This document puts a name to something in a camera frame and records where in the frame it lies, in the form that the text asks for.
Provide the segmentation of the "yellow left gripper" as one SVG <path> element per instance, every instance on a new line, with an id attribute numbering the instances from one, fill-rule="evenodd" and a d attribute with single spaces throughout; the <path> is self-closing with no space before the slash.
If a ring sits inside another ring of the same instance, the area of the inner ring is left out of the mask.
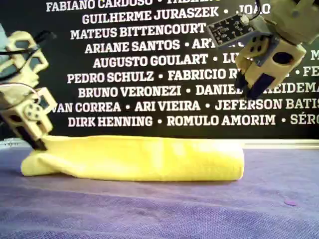
<path id="1" fill-rule="evenodd" d="M 57 106 L 57 102 L 46 87 L 35 89 L 19 104 L 0 111 L 4 120 L 11 123 L 25 123 L 22 126 L 12 126 L 17 137 L 27 142 L 35 150 L 47 150 L 42 140 L 52 130 L 48 114 Z"/>

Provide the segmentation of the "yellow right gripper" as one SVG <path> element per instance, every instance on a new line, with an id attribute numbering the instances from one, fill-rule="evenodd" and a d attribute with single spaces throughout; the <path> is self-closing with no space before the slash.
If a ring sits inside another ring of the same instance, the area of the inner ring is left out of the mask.
<path id="1" fill-rule="evenodd" d="M 306 54 L 300 45 L 279 37 L 254 36 L 235 59 L 235 87 L 244 99 L 257 99 L 271 84 L 279 84 Z"/>

